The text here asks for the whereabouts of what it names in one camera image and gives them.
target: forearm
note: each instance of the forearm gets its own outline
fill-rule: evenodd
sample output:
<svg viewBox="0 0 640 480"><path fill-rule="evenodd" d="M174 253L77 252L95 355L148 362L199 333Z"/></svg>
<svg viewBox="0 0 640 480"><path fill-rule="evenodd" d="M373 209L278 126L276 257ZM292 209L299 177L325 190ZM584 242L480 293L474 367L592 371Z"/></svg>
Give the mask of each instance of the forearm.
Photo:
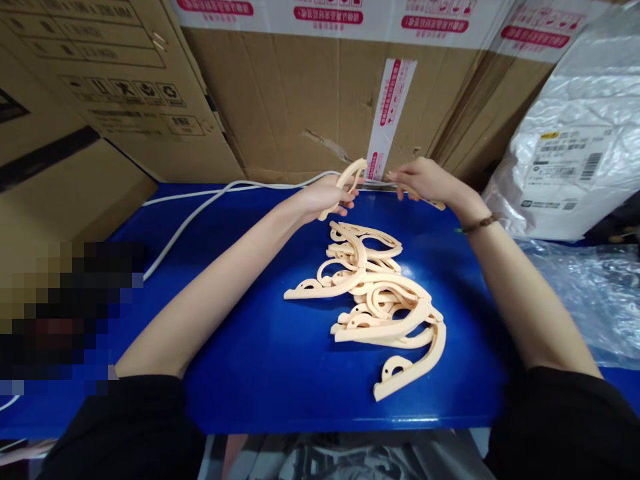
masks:
<svg viewBox="0 0 640 480"><path fill-rule="evenodd" d="M301 226L280 204L188 284L116 364L118 376L182 377L191 359Z"/></svg>
<svg viewBox="0 0 640 480"><path fill-rule="evenodd" d="M452 208L462 225L491 212L476 192ZM468 237L498 310L527 368L538 365L601 374L566 308L526 255L498 223Z"/></svg>

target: pile of hangers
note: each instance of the pile of hangers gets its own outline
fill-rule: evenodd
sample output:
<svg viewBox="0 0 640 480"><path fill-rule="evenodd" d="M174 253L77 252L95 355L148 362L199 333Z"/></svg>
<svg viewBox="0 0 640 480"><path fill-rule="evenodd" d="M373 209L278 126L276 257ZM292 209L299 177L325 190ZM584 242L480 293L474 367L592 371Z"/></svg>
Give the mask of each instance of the pile of hangers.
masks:
<svg viewBox="0 0 640 480"><path fill-rule="evenodd" d="M433 307L424 288L402 276L400 265L393 259L402 252L398 240L379 230L344 222L332 221L329 226L331 239L338 242L328 246L329 260L320 265L316 278L287 290L285 299L352 294L356 306L341 313L338 323L331 328L336 342L356 341L401 349L431 344L427 354L416 363L398 355L385 362L382 380L373 386L373 395L380 401L428 373L440 360L447 335L443 316ZM363 243L366 239L376 239L389 249L366 248ZM330 277L323 276L326 266L334 263L343 269ZM400 310L409 312L394 320L394 314ZM427 324L424 331L407 336L422 323Z"/></svg>

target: recycling symbols on box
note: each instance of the recycling symbols on box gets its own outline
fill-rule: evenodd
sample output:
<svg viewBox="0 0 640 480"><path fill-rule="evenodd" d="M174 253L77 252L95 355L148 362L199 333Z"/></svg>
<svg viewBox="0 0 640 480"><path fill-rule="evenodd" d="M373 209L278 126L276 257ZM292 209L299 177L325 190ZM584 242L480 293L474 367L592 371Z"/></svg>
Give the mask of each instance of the recycling symbols on box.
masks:
<svg viewBox="0 0 640 480"><path fill-rule="evenodd" d="M60 75L60 80L84 102L127 103L156 107L186 107L176 86L144 80Z"/></svg>
<svg viewBox="0 0 640 480"><path fill-rule="evenodd" d="M145 102L149 105L164 105L165 102L160 98L160 94L156 91L155 87L151 82L146 81L136 81L134 82L135 86L138 87L138 90L142 94Z"/></svg>

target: person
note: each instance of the person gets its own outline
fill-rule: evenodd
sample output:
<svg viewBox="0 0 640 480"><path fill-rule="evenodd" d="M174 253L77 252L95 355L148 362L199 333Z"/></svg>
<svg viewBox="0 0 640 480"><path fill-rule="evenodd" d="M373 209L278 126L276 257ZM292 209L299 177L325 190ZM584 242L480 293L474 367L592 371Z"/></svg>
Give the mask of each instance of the person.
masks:
<svg viewBox="0 0 640 480"><path fill-rule="evenodd" d="M390 176L412 188L414 200L446 203L463 227L491 216L477 192L432 160L417 159ZM169 302L115 365L119 379L109 382L108 395L85 400L43 462L40 479L198 477L205 436L185 414L181 379L298 228L338 202L338 215L353 208L358 192L337 188L335 180L324 177L284 200ZM402 442L399 448L360 442L357 455L348 455L353 450L343 444L309 445L304 440L310 437L302 436L293 448L282 443L288 450L269 475L245 478L640 478L638 419L603 380L562 302L498 222L477 228L468 241L525 366L508 385L484 464L479 455L474 463L452 447L449 431L432 432L430 451L417 463ZM419 443L428 434L412 432L411 438ZM315 470L300 470L302 457L315 459Z"/></svg>

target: pixelated area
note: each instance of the pixelated area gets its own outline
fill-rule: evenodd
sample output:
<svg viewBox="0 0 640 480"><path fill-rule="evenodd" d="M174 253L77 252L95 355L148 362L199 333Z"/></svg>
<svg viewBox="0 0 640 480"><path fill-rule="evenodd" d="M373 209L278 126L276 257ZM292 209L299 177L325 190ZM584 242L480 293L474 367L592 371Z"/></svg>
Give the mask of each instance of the pixelated area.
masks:
<svg viewBox="0 0 640 480"><path fill-rule="evenodd" d="M0 286L0 395L46 393L25 382L65 380L104 394L115 360L103 340L143 285L144 246L65 243L47 252Z"/></svg>

